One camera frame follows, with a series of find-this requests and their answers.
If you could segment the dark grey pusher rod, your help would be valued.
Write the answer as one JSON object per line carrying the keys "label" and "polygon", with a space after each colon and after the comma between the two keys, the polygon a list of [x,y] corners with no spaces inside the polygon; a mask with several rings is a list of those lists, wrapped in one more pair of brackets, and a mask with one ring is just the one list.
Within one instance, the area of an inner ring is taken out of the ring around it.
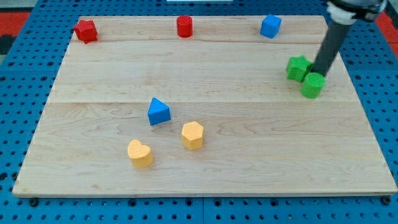
{"label": "dark grey pusher rod", "polygon": [[327,75],[350,29],[351,25],[344,25],[335,21],[330,22],[311,72],[319,73],[324,77]]}

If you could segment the white and black wrist mount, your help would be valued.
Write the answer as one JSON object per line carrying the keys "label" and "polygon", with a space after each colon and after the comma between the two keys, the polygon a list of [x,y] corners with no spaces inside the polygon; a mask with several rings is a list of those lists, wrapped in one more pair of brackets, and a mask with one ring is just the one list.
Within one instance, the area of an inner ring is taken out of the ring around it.
{"label": "white and black wrist mount", "polygon": [[334,22],[353,25],[357,20],[376,20],[386,8],[387,0],[327,0],[326,4]]}

